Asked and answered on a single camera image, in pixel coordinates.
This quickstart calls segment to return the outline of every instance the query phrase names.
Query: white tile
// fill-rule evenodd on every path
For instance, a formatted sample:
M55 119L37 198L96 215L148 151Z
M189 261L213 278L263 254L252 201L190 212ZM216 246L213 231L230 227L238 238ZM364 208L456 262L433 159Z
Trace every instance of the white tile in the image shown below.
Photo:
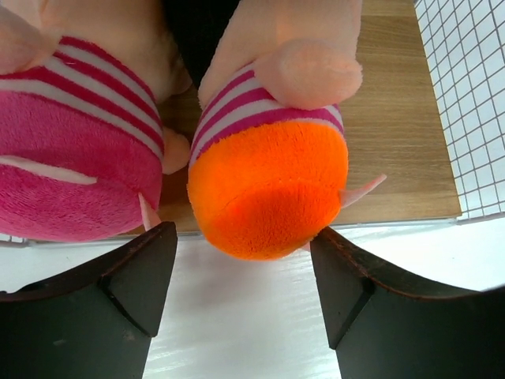
M438 31L436 31L436 29L432 28L432 33L433 33L433 37L432 37L433 38L433 46L436 49L445 40L445 35L443 34L442 28L438 29Z
M462 45L465 54L469 54L478 44L477 34L474 30L470 31L466 36L462 36Z
M447 146L447 151L449 152L449 160L456 160L458 158L456 156L456 149L454 144L449 144Z
M469 218L470 219L476 219L477 217L482 217L484 216L484 212L482 209L474 209L473 211L469 212Z
M425 42L425 54L426 57L429 57L430 55L433 54L433 42L428 38L423 37L423 40L426 40Z
M459 41L455 47L453 48L449 47L449 51L450 51L449 60L451 61L452 66L456 66L461 60L463 60L465 56L465 54L463 53L463 48L459 43Z
M444 28L446 32L446 43L447 43L447 49L449 51L452 51L455 49L457 46L460 47L461 52L462 52L462 47L461 47L461 37L459 36L458 29L446 29Z
M440 76L439 76L439 70L435 68L434 70L430 71L430 76L432 77L432 83L438 83L440 81Z
M500 24L505 20L505 2L502 0L499 5L493 10L496 17L496 23Z
M485 146L473 150L471 154L475 167L482 167L489 163L488 150Z
M468 113L475 108L476 104L473 101L473 93L468 93L459 100L459 106L463 114Z
M449 1L440 1L439 4L442 4L442 8L440 8L440 16L442 17L442 21L443 21L443 27L446 29L446 30L450 30L448 29L448 26L447 25L447 20L449 18L449 16L452 14L453 17L454 17L454 25L451 25L452 28L454 28L456 26L456 23L455 23L455 15L454 15L454 3L449 0Z
M449 118L447 117L447 112L440 112L440 121L442 122L442 127L444 129L449 127Z
M478 188L475 172L471 171L468 174L463 175L462 180L466 192L474 191Z
M468 54L466 54L465 62L469 71L482 63L482 57L478 47L475 47Z
M453 67L452 74L454 76L454 82L456 83L458 83L462 77L468 74L464 60L459 61L459 63Z
M445 111L445 100L443 99L443 96L439 97L437 100L436 100L436 105L438 105L439 107L439 113L442 113Z
M502 51L495 51L484 61L484 67L488 77L493 75L496 71L502 69L504 65L505 62L503 61Z
M488 38L481 42L479 48L481 49L483 59L495 53L499 49L498 33L492 32Z
M461 195L465 193L465 187L463 187L463 181L461 178L456 178L456 190L458 191L458 194Z
M489 88L493 95L505 88L505 68L489 78Z
M477 39L481 43L483 43L484 40L489 36L489 34L495 30L492 15L488 14L488 16L479 25L477 25L475 29L477 32Z
M498 204L498 197L496 196L496 189L494 186L481 188L479 191L481 192L483 206Z
M443 95L445 100L445 107L450 108L458 101L458 93L456 92L456 87L449 88L449 91L445 92Z
M505 137L505 113L498 116L498 129L500 130L502 137Z
M451 125L458 119L461 118L461 111L459 110L458 104L454 104L452 107L447 109L447 116L449 117L449 122Z
M472 83L472 87L477 87L480 83L486 80L486 72L484 71L484 63L480 63L475 69L473 69L470 73L470 83Z
M467 172L473 171L473 169L475 168L473 166L472 156L470 154L467 154L459 158L458 163L461 174L466 174Z
M499 38L500 40L503 42L505 41L505 24L501 24L499 27L498 27L498 35L499 35Z
M431 54L431 55L429 55L429 56L428 56L428 58L427 58L427 59L428 59L428 68L429 68L430 72L432 72L433 70L436 70L436 69L437 69L437 70L439 70L440 75L443 75L443 74L442 74L442 71L441 71L441 69L442 69L443 67L440 67L440 64L439 64L439 63L437 63L435 55L434 55L434 54Z
M456 84L456 92L458 93L459 99L461 99L464 95L469 93L471 90L472 90L472 87L470 86L470 79L467 76L463 77Z
M484 211L484 216L495 215L496 213L499 213L499 205L484 207L482 210Z
M489 186L495 181L492 177L492 171L489 165L477 168L475 170L475 174L477 175L477 182L479 183L479 187Z
M442 19L440 18L440 13L437 13L429 22L429 27L432 30L432 33L437 32L440 28L442 28Z
M505 112L505 92L499 92L493 96L492 102L495 104L496 113L502 114Z
M489 153L489 159L491 161L497 160L505 156L505 151L503 147L503 140L501 138L496 138L486 144Z
M447 47L445 43L441 43L440 46L435 50L435 57L437 62L440 62L447 55Z
M460 138L464 137L466 134L465 126L463 125L463 120L459 119L458 121L451 124L451 132L452 132L452 140L456 141Z
M489 6L489 2L486 1L478 2L477 6L475 6L472 9L472 17L476 24L478 24L479 22L481 24L485 23L486 16L488 16L490 13L491 13L491 7Z
M492 141L500 135L498 121L491 120L482 126L482 133L486 142Z
M449 62L449 57L446 57L442 60L442 62L436 62L435 59L433 59L433 61L435 62L435 66L439 69L439 73L440 73L440 77L445 77L446 74L451 71L451 62Z
M465 36L475 29L472 17L467 17L464 20L458 22L458 35L459 39L465 38Z
M492 8L496 8L499 4L503 3L503 0L489 0Z
M468 209L480 208L482 206L482 203L481 203L481 194L479 193L479 191L475 190L475 191L467 193L466 194L466 202L468 204Z
M445 137L446 144L451 144L453 141L451 128L446 128L443 130L443 136Z
M466 17L470 15L470 7L469 2L463 1L456 8L456 18L458 18L458 22L462 22Z
M468 145L470 146L470 150L475 150L482 146L484 142L484 135L482 134L481 128L475 129L472 133L467 136Z
M492 173L495 175L497 182L505 180L505 156L496 162L491 163Z
M479 105L477 108L479 119L483 124L496 117L495 107L491 99Z
M435 97L438 99L439 97L442 96L443 94L443 89L441 83L436 83L433 86L433 91L435 92Z
M505 201L505 182L496 184L496 192L498 193L498 200Z
M457 156L464 156L467 152L470 151L470 147L468 146L468 141L465 138L461 140L457 140L454 143L454 148L456 149Z
M463 125L465 126L465 130L467 133L470 133L472 130L481 126L479 122L479 118L477 116L477 111L471 111L465 117L463 117Z
M475 101L477 102L477 105L480 105L486 100L488 100L491 97L491 93L489 93L488 82L485 81L482 84L478 85L476 88L474 88L473 95L475 96Z
M453 78L452 75L449 73L448 75L443 77L442 80L440 81L440 83L442 84L442 90L444 92L447 92L449 88L455 85L455 82L456 82L455 78Z
M458 165L458 161L453 161L451 162L451 167L452 167L452 174L454 177L458 177L461 172L459 172L459 165Z

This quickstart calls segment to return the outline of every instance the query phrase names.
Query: pink ear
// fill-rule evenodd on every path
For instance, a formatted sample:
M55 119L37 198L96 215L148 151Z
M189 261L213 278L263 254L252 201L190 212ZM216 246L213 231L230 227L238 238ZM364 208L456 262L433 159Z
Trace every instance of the pink ear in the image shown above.
M353 189L351 191L341 190L340 191L340 202L342 208L346 208L356 201L360 200L364 195L372 192L380 183L386 180L387 176L382 174L380 177L372 180L370 183L365 184L361 188Z
M156 225L161 224L161 219L155 210L149 205L149 203L145 200L142 193L139 193L139 201L140 201L140 210L142 212L142 222L144 223L144 229L146 231L152 229Z
M0 75L28 68L50 55L47 41L37 28L0 6Z

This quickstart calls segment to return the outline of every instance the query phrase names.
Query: light pink fabric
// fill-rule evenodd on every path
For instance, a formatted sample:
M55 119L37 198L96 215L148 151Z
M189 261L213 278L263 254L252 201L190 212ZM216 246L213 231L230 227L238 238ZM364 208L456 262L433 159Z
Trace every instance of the light pink fabric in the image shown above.
M0 165L0 233L82 242L157 209L163 137L145 84L95 45L65 37L43 66L0 76L0 156L98 178L83 186Z

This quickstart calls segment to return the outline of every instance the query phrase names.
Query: fuzzy fabric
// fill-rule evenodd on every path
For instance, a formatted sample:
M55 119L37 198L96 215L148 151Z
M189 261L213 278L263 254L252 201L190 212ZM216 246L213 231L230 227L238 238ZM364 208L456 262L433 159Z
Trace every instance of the fuzzy fabric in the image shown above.
M241 259L271 260L337 216L346 176L339 107L285 107L248 65L202 114L188 192L210 243Z
M65 37L43 65L0 76L0 156L96 178L76 184L0 164L0 231L8 235L108 238L142 224L139 193L158 207L163 136L152 92L82 39Z

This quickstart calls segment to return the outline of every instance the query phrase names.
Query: black fabric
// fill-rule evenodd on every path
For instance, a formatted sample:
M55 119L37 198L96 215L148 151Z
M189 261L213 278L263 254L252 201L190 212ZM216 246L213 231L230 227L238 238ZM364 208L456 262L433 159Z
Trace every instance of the black fabric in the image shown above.
M197 88L240 0L163 0L166 21Z

